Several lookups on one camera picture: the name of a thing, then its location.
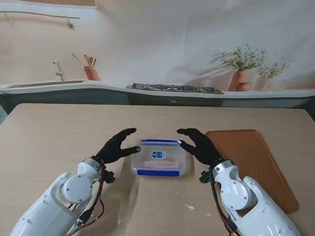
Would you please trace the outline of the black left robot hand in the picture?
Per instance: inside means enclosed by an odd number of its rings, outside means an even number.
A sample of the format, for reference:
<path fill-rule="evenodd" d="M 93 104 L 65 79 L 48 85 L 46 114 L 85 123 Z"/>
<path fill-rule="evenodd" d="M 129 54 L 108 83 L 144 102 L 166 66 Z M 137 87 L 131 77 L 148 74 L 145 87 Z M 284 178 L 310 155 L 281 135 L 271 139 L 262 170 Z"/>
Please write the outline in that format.
<path fill-rule="evenodd" d="M 127 136 L 135 133 L 136 130 L 136 128 L 128 128 L 114 135 L 105 143 L 103 148 L 96 154 L 95 158 L 102 160 L 105 164 L 110 164 L 118 161 L 120 158 L 138 153 L 141 150 L 139 146 L 121 149 L 122 142 Z"/>

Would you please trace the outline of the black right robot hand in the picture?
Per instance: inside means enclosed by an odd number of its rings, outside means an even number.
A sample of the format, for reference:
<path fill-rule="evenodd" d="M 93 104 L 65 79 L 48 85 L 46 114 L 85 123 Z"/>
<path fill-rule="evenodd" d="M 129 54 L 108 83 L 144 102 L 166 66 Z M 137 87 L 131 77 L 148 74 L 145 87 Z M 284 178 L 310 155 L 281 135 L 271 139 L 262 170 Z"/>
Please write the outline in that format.
<path fill-rule="evenodd" d="M 224 161 L 224 158 L 220 155 L 213 142 L 198 129 L 181 128 L 177 130 L 177 133 L 190 137 L 195 146 L 189 145 L 183 140 L 178 140 L 177 143 L 182 149 L 189 152 L 202 164 L 215 167 Z"/>

